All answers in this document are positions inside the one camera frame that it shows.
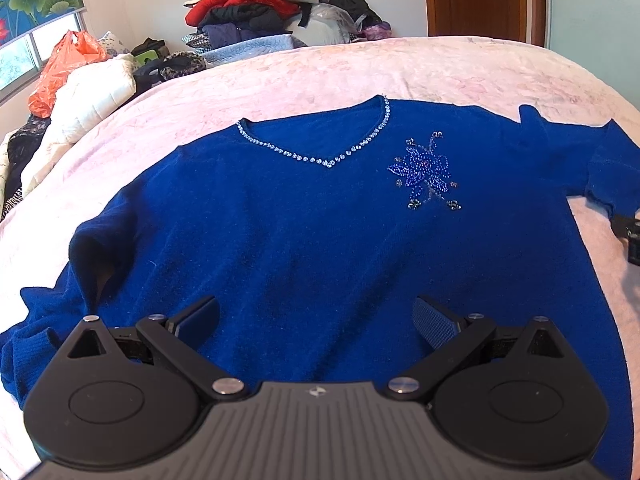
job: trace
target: bed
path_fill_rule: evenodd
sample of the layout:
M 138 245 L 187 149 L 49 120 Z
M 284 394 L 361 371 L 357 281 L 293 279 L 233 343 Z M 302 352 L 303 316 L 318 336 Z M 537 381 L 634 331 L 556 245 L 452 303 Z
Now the bed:
M 216 67 L 152 89 L 83 137 L 0 224 L 0 332 L 27 314 L 19 292 L 53 286 L 75 228 L 178 145 L 253 121 L 347 107 L 373 95 L 480 105 L 519 120 L 534 105 L 551 121 L 610 118 L 640 145 L 640 112 L 587 70 L 542 48 L 487 38 L 394 39 L 304 48 Z M 570 199 L 628 363 L 640 416 L 640 267 L 603 213 Z M 633 478 L 640 478 L 640 447 Z M 17 403 L 0 391 L 0 469 L 16 480 L 38 459 Z

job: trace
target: window frame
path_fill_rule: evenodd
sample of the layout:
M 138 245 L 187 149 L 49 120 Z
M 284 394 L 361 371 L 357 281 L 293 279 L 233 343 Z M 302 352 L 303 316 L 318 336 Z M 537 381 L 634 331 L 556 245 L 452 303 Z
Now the window frame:
M 39 28 L 47 27 L 47 25 L 50 25 L 51 23 L 55 23 L 57 20 L 66 18 L 68 16 L 75 17 L 76 23 L 78 24 L 78 29 L 86 30 L 86 23 L 84 22 L 84 17 L 82 16 L 85 10 L 86 8 L 82 7 L 81 9 L 76 9 L 74 12 L 68 12 L 66 14 L 63 14 L 62 16 L 59 16 L 55 20 L 50 20 L 47 23 L 43 23 L 39 25 L 38 27 L 34 27 L 29 32 L 26 32 L 25 34 L 18 36 L 17 38 L 14 38 L 9 43 L 6 43 L 0 46 L 0 52 L 1 52 L 4 47 L 11 45 L 13 42 L 21 41 L 24 38 L 28 38 L 29 51 L 33 59 L 33 62 L 36 65 L 31 70 L 29 70 L 28 72 L 25 72 L 19 78 L 13 80 L 7 86 L 0 89 L 0 106 L 3 105 L 12 97 L 14 97 L 17 93 L 27 88 L 27 86 L 32 84 L 34 81 L 36 81 L 40 77 L 40 73 L 42 72 L 42 69 L 44 69 L 45 65 L 47 64 L 47 61 L 49 60 L 48 57 L 47 59 L 42 59 L 40 57 L 40 53 L 38 52 L 38 47 L 36 46 L 36 42 L 33 38 L 33 31 L 38 30 Z

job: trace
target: rhinestone neckline trim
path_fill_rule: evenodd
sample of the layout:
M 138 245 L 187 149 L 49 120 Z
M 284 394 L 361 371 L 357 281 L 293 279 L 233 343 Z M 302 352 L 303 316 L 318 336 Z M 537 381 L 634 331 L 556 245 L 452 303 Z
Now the rhinestone neckline trim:
M 271 144 L 270 142 L 263 142 L 259 139 L 256 139 L 255 137 L 252 137 L 244 130 L 240 121 L 236 123 L 236 126 L 238 127 L 238 131 L 240 132 L 240 135 L 242 135 L 249 142 L 256 144 L 257 146 L 263 146 L 265 148 L 269 148 L 270 150 L 273 150 L 276 153 L 293 158 L 300 162 L 310 162 L 312 164 L 320 164 L 326 168 L 332 168 L 338 162 L 345 160 L 348 156 L 351 156 L 354 153 L 356 153 L 358 150 L 361 150 L 362 148 L 364 148 L 375 137 L 377 137 L 378 134 L 384 129 L 386 124 L 389 122 L 389 117 L 391 115 L 391 104 L 389 104 L 389 99 L 387 99 L 386 96 L 383 96 L 383 99 L 385 101 L 385 117 L 382 119 L 382 122 L 378 126 L 376 126 L 373 129 L 373 131 L 365 139 L 361 140 L 357 144 L 354 144 L 353 146 L 350 147 L 350 149 L 345 150 L 345 152 L 341 153 L 340 155 L 337 155 L 333 159 L 325 159 L 322 157 L 300 155 L 298 153 L 289 152 L 287 150 L 284 150 L 283 148 L 280 148 L 279 146 L 275 146 L 274 144 Z

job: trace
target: ribbed gray panel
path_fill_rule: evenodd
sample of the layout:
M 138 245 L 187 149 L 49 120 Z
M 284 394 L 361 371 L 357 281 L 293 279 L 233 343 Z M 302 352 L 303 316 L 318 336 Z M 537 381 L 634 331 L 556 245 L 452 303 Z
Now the ribbed gray panel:
M 444 440 L 423 407 L 381 397 L 370 383 L 265 383 L 219 404 L 181 449 L 113 473 L 45 463 L 30 480 L 605 480 L 588 464 L 515 472 Z

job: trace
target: beaded flower embellishment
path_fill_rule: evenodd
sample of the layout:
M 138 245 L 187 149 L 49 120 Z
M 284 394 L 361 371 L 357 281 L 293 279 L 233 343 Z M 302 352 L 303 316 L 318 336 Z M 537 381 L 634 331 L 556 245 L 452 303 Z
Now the beaded flower embellishment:
M 457 200 L 446 200 L 444 195 L 450 188 L 458 187 L 455 182 L 450 182 L 449 161 L 445 155 L 437 155 L 436 139 L 442 138 L 442 132 L 434 132 L 429 141 L 429 147 L 425 148 L 417 144 L 415 140 L 406 141 L 407 154 L 404 157 L 396 157 L 396 164 L 387 169 L 400 178 L 396 180 L 396 186 L 407 186 L 411 189 L 409 196 L 409 209 L 418 209 L 424 201 L 425 190 L 427 200 L 434 196 L 447 203 L 447 206 L 457 211 L 462 206 Z

